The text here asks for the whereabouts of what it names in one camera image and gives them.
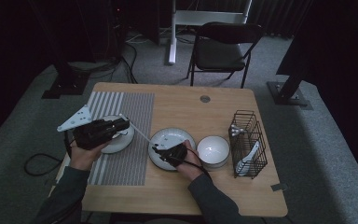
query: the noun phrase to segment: hand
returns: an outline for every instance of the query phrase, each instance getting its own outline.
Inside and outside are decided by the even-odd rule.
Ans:
[[[71,144],[72,155],[71,163],[69,164],[72,168],[77,170],[89,171],[92,168],[92,164],[100,158],[101,150],[109,145],[110,141],[101,144],[91,150],[86,150],[76,145],[76,141]]]
[[[188,149],[185,160],[190,161],[198,166],[201,166],[199,152],[191,147],[190,142],[188,140],[185,140],[183,144]],[[195,178],[202,174],[202,170],[186,163],[182,163],[176,166],[176,170],[190,181],[193,181]]]

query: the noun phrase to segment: black wire basket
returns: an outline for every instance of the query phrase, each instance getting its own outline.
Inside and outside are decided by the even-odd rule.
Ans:
[[[267,165],[266,143],[255,112],[237,110],[228,128],[234,177],[255,178]]]

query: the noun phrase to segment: chair leg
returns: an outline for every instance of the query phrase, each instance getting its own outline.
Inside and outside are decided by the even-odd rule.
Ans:
[[[194,70],[196,69],[196,65],[194,63],[191,64],[191,81],[190,86],[193,86],[194,83]]]
[[[232,77],[232,75],[235,73],[235,71],[234,72],[232,72],[227,78],[226,78],[226,80],[229,80],[231,77]]]
[[[193,64],[193,54],[191,54],[190,63],[188,64],[187,77],[186,78],[188,78],[188,75],[190,75],[190,67],[191,67],[192,64]]]
[[[245,79],[246,79],[246,76],[248,75],[248,68],[249,68],[250,61],[251,61],[251,55],[249,54],[248,60],[246,61],[245,70],[243,71],[241,89],[243,89],[243,86],[245,85]]]

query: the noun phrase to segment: wooden table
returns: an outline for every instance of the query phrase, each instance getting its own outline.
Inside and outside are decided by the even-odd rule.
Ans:
[[[160,86],[142,84],[97,83],[94,91],[153,92],[155,103],[151,136],[157,131],[176,127],[190,133],[196,144],[208,135],[228,139],[228,127],[234,113],[253,110],[265,135],[255,96],[245,89]],[[211,101],[203,103],[201,96]],[[235,201],[243,216],[284,217],[287,206],[265,135],[268,165],[255,178],[234,178],[232,159],[210,172],[214,184]],[[199,215],[200,210],[187,190],[189,182],[176,172],[158,168],[150,159],[146,165],[144,186],[88,185],[83,209],[97,212]]]

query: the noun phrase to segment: black chair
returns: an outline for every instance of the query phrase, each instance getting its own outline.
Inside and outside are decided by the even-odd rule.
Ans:
[[[202,25],[196,34],[191,54],[187,77],[191,73],[191,83],[194,83],[194,73],[230,73],[227,79],[236,71],[244,69],[241,88],[248,73],[251,51],[263,35],[261,26],[246,23],[208,22]],[[242,54],[240,44],[250,44]]]

